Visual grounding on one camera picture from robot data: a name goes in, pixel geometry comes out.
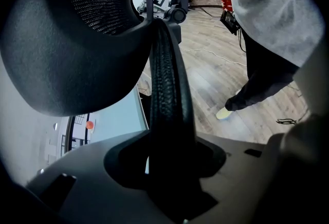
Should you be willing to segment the black office chair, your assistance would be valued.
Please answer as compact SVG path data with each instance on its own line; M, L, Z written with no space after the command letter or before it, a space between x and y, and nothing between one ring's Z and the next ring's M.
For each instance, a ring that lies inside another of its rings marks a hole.
M53 116L92 113L120 101L151 59L155 20L179 24L188 0L164 16L143 0L0 0L0 55L20 95Z

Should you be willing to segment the black trousers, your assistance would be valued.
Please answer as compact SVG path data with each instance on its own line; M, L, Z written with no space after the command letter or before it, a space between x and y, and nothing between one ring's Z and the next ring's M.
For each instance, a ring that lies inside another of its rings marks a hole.
M247 83L226 101L228 111L237 111L264 101L293 81L298 66L266 49L242 30L246 46Z

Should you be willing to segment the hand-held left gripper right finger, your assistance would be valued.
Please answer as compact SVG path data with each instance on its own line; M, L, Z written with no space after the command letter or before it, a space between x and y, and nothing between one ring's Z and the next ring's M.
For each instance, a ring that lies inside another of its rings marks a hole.
M178 122L174 133L177 134L175 143L178 145L177 166L181 178L180 185L183 188L198 188L200 181L196 163L194 114L187 72L179 48L180 26L167 21L165 21L165 25L171 41L172 70L174 71L178 107Z

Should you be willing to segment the light blue table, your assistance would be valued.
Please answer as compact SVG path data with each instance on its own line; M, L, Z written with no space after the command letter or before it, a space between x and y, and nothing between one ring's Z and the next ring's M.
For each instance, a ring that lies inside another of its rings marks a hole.
M94 123L90 132L91 143L149 128L136 86L123 99L91 113L89 118Z

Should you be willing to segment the grey sweatshirt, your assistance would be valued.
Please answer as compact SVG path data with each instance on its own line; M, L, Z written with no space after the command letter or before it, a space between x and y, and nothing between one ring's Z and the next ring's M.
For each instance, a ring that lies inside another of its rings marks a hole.
M232 0L236 20L257 43L301 67L325 32L313 0Z

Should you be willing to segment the black metal railing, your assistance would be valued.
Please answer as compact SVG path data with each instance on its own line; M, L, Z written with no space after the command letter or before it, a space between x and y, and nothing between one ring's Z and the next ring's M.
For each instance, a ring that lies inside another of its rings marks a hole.
M90 114L83 114L68 118L66 132L61 140L61 156L90 143L90 132L86 127L89 117Z

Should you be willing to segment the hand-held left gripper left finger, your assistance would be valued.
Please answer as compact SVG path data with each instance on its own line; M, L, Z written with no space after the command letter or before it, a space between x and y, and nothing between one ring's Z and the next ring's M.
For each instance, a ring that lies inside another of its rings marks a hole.
M172 41L163 20L155 20L151 53L151 151L150 178L153 185L170 186L170 131L177 118L177 86L173 65Z

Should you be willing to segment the person's left pale shoe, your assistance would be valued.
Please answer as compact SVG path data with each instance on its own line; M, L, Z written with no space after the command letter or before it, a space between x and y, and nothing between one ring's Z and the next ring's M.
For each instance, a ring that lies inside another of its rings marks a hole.
M232 113L233 111L230 111L227 108L223 107L216 113L215 116L218 120L224 120L227 119Z

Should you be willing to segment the black device with screen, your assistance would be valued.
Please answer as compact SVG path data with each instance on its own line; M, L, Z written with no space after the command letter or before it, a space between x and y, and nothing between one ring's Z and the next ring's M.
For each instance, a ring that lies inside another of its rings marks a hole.
M232 12L224 9L220 21L231 32L231 34L237 35L237 32L240 29L240 25L238 24Z

